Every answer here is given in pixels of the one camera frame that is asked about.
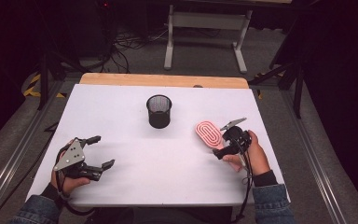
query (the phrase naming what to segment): jacket sleeve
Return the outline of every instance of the jacket sleeve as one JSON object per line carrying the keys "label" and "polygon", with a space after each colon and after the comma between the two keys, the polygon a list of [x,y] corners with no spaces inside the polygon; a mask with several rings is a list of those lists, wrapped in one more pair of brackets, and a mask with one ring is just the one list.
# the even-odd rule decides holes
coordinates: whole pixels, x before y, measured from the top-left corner
{"label": "jacket sleeve", "polygon": [[8,223],[43,223],[56,224],[60,216],[59,209],[54,201],[40,195],[32,195],[22,206],[20,211]]}
{"label": "jacket sleeve", "polygon": [[257,224],[296,223],[286,196],[285,185],[254,188]]}

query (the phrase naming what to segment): white tabletop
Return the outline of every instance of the white tabletop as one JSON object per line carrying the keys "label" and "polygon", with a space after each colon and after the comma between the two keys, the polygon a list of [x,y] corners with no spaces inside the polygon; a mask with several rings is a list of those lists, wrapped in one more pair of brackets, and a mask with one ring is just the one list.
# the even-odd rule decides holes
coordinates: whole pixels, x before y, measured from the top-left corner
{"label": "white tabletop", "polygon": [[[146,101],[155,94],[172,100],[171,123],[161,130],[148,123]],[[257,134],[278,183],[284,183],[251,90],[77,84],[28,197],[43,191],[59,149],[69,140],[100,135],[99,143],[84,147],[85,162],[98,167],[116,162],[100,181],[72,193],[74,205],[242,204],[246,173],[218,160],[195,132],[203,120],[222,127],[240,118],[247,120],[238,126]]]}

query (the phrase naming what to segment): hand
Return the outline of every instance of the hand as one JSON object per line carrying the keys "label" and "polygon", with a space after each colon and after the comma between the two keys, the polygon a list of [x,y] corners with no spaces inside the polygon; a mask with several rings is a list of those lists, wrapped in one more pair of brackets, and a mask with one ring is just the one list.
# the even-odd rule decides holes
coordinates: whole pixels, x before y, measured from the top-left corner
{"label": "hand", "polygon": [[[62,184],[62,181],[63,181],[62,193],[66,196],[69,196],[75,188],[78,188],[80,186],[87,185],[90,183],[90,180],[86,177],[80,177],[78,179],[73,179],[73,178],[65,177],[65,176],[61,175],[60,176],[61,184]],[[54,170],[51,172],[50,183],[52,186],[54,186],[54,188],[56,188],[56,189],[58,188],[56,172]]]}
{"label": "hand", "polygon": [[[264,152],[263,148],[258,145],[258,138],[255,133],[250,130],[248,133],[252,138],[252,144],[248,148],[248,154],[245,153],[245,155],[249,155],[253,175],[264,174],[270,170],[266,153]],[[238,155],[226,155],[223,157],[223,161],[229,161],[241,165],[241,160]]]}

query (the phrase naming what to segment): white metal frame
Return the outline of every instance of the white metal frame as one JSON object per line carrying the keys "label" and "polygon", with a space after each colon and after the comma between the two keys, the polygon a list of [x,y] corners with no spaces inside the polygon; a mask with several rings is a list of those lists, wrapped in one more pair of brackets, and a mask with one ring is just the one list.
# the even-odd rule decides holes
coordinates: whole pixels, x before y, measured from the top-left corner
{"label": "white metal frame", "polygon": [[246,65],[243,60],[241,47],[249,22],[252,16],[252,10],[246,11],[246,15],[222,15],[208,13],[174,12],[170,5],[168,15],[168,43],[165,53],[164,69],[172,68],[173,55],[173,27],[192,27],[192,28],[211,28],[225,30],[240,30],[240,36],[237,42],[232,43],[235,52],[238,67],[241,73],[246,73]]}

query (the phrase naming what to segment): black mesh cup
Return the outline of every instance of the black mesh cup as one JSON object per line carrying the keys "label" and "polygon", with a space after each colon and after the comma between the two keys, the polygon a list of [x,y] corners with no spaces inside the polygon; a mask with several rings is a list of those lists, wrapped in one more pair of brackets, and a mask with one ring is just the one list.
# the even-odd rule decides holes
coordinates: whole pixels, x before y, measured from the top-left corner
{"label": "black mesh cup", "polygon": [[170,124],[172,102],[165,95],[154,95],[146,102],[149,113],[149,123],[152,127],[162,129]]}

